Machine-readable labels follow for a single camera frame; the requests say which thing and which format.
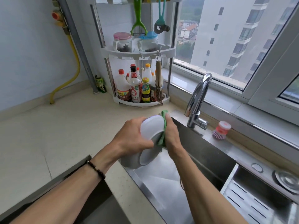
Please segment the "white bowl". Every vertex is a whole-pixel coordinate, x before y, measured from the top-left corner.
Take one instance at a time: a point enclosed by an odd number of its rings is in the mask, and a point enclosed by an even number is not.
[[[124,167],[137,169],[145,166],[153,161],[162,150],[163,146],[158,145],[161,135],[164,132],[164,119],[162,116],[152,116],[144,120],[141,124],[140,132],[145,139],[153,141],[154,147],[131,156],[120,158],[120,162]]]

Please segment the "hand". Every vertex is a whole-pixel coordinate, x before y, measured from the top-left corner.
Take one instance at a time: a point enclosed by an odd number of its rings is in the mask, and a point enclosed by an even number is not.
[[[120,157],[136,154],[144,149],[154,147],[153,141],[144,139],[140,133],[140,126],[146,119],[145,117],[140,117],[126,121],[115,135],[111,144],[119,148]]]
[[[181,149],[183,149],[178,134],[178,128],[174,124],[172,118],[166,114],[166,131],[165,131],[165,144],[169,156],[173,159],[174,155]]]

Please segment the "sink drain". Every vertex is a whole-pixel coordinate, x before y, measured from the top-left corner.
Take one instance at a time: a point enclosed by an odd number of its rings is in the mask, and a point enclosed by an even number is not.
[[[180,179],[180,184],[181,184],[181,187],[182,187],[182,189],[185,191],[185,189],[184,189],[184,186],[183,186],[183,183],[182,183],[182,180]]]

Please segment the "blue lid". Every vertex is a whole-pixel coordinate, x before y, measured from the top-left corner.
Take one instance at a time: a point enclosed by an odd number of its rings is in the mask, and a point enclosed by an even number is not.
[[[158,34],[156,34],[154,31],[149,31],[146,36],[140,36],[140,38],[144,39],[144,40],[153,39],[153,38],[156,38],[156,37],[158,37]]]

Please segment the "green sponge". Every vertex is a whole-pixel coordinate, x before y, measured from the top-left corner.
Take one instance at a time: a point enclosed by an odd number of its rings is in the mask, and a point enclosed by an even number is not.
[[[165,118],[165,116],[166,116],[166,113],[167,113],[168,111],[167,110],[163,110],[162,112],[161,112],[161,116],[163,117],[163,119],[164,119],[164,132],[162,133],[162,135],[161,135],[161,138],[160,138],[160,140],[159,140],[159,142],[158,142],[158,145],[161,145],[161,146],[163,146],[163,147],[165,147],[165,131],[166,131],[166,118]]]

